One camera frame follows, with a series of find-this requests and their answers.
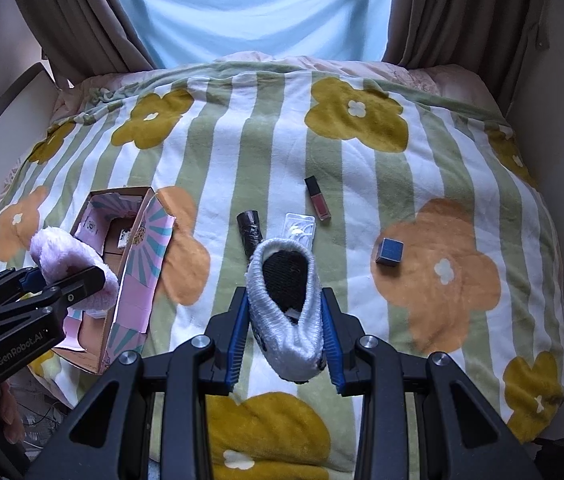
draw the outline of light blue curtain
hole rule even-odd
[[[391,0],[120,0],[153,61],[172,68],[242,50],[381,60]]]

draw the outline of blanket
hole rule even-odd
[[[236,215],[256,209],[264,236],[280,235],[286,213],[313,214],[310,175],[332,215],[313,242],[319,278],[342,310],[398,351],[448,352],[518,439],[537,436],[564,400],[556,233],[510,126],[470,105],[275,63],[102,89],[15,175],[0,203],[0,270],[32,265],[33,234],[69,230],[92,189],[153,186],[177,228],[143,355],[167,352],[243,285]],[[375,264],[382,237],[404,243],[395,269]],[[31,370],[69,406],[94,381],[52,353]],[[153,458],[161,409],[158,399]],[[207,416],[216,478],[351,478],[361,399],[338,396],[327,370],[281,380],[251,334],[235,391],[208,397]]]

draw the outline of brown curtain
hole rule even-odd
[[[383,61],[406,68],[457,63],[477,73],[506,112],[525,54],[533,54],[543,2],[393,0]]]
[[[118,0],[15,0],[53,71],[79,83],[155,68]]]

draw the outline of open box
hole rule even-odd
[[[95,319],[68,310],[66,339],[53,351],[83,370],[103,373],[126,350],[142,351],[153,294],[175,218],[150,187],[89,193],[70,234],[94,248],[116,274],[116,305]]]

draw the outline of small blue box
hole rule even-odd
[[[377,264],[395,267],[401,261],[401,254],[404,250],[404,244],[398,240],[384,238],[380,246],[377,248],[375,262]]]

